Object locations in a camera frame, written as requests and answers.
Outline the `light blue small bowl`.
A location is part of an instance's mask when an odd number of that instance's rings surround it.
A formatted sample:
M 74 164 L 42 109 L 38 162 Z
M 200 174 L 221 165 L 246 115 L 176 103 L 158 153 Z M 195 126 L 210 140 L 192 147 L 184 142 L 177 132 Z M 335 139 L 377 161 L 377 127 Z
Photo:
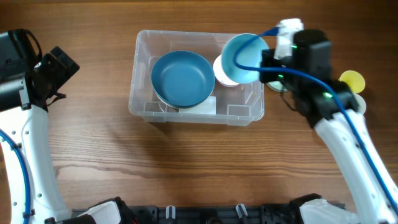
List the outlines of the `light blue small bowl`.
M 266 41 L 256 34 L 238 34 L 227 41 L 221 51 L 221 66 L 226 76 L 239 84 L 248 84 L 259 79 L 259 72 L 255 70 L 244 70 L 234 63 L 234 55 L 237 50 L 247 41 L 254 39 L 250 44 L 238 53 L 237 62 L 247 67 L 259 67 L 262 61 L 262 51 L 268 50 Z

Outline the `mint green small bowl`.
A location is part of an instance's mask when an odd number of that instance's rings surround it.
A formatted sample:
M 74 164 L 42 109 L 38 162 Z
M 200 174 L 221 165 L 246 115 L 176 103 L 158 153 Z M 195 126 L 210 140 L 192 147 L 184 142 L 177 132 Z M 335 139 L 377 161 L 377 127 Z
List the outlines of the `mint green small bowl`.
M 273 82 L 268 82 L 267 86 L 276 92 L 285 92 L 288 91 L 288 89 L 283 86 L 283 84 L 280 81 L 273 81 Z

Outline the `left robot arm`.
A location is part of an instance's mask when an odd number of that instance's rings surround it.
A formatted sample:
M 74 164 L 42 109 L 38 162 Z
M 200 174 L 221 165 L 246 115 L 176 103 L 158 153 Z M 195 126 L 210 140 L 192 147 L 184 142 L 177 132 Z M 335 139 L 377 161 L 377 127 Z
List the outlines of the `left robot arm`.
M 120 197 L 72 217 L 60 193 L 48 142 L 48 99 L 79 70 L 60 47 L 43 54 L 27 29 L 1 34 L 1 149 L 12 223 L 138 223 Z

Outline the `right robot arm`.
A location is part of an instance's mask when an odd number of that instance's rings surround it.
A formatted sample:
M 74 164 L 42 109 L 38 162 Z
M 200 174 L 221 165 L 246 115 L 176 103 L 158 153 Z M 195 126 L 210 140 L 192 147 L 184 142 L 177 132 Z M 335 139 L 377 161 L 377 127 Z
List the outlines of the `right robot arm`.
M 290 203 L 297 223 L 397 223 L 397 186 L 368 134 L 364 116 L 348 84 L 331 77 L 331 42 L 324 32 L 300 30 L 287 48 L 292 55 L 276 59 L 264 51 L 261 82 L 280 81 L 293 94 L 295 110 L 304 116 L 330 150 L 354 200 L 356 212 L 317 195 Z

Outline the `cream large bowl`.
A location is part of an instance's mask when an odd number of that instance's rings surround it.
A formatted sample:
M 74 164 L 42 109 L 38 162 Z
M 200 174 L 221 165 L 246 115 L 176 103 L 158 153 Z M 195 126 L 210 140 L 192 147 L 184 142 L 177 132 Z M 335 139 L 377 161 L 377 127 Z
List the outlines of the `cream large bowl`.
M 159 105 L 160 105 L 160 107 L 161 107 L 161 109 L 163 110 L 163 107 L 171 107 L 171 108 L 174 108 L 173 106 L 170 106 L 170 105 L 168 105 L 167 103 L 165 103 L 163 100 L 161 100 L 160 98 L 159 98 L 159 95 L 157 95 L 157 97 L 158 97 L 158 99 L 160 100 L 160 103 L 159 103 Z M 216 97 L 215 96 L 209 96 L 205 101 L 203 101 L 203 102 L 201 102 L 200 104 L 198 104 L 198 105 L 196 105 L 196 106 L 200 106 L 201 104 L 205 104 L 205 105 L 207 105 L 207 104 L 209 104 L 210 106 L 216 106 Z

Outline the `cream cup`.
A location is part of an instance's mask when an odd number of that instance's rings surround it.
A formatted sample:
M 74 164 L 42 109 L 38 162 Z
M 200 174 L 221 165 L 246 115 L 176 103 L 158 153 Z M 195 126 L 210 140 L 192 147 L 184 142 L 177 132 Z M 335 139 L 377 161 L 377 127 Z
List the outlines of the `cream cup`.
M 365 114 L 366 112 L 366 102 L 362 96 L 359 94 L 355 93 L 354 97 L 358 103 L 358 112 L 361 114 Z

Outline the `yellow cup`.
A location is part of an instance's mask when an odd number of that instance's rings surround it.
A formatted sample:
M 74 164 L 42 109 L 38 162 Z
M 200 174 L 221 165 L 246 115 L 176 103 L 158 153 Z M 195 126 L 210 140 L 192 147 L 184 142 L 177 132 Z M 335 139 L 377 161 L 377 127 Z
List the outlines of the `yellow cup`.
M 366 86 L 363 76 L 354 70 L 347 70 L 343 72 L 338 80 L 345 82 L 353 93 L 362 92 Z

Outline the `pink small bowl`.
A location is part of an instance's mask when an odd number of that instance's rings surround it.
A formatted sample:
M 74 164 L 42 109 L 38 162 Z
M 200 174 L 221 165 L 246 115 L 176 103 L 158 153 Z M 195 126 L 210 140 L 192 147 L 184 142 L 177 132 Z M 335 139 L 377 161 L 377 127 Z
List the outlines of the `pink small bowl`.
M 232 81 L 230 78 L 227 77 L 227 75 L 225 74 L 223 68 L 222 68 L 222 64 L 221 64 L 221 55 L 219 55 L 214 63 L 213 63 L 213 71 L 215 74 L 216 79 L 223 85 L 226 87 L 235 87 L 238 86 L 239 84 Z

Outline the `dark blue bowl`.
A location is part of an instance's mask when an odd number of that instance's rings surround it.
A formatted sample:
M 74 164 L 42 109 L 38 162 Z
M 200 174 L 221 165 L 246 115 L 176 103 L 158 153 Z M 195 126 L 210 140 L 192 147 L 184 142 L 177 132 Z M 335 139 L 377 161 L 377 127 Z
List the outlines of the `dark blue bowl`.
M 211 91 L 216 81 L 209 61 L 185 50 L 161 56 L 154 64 L 150 78 L 154 91 Z
M 211 91 L 154 91 L 159 100 L 175 108 L 191 108 L 204 102 L 213 94 Z

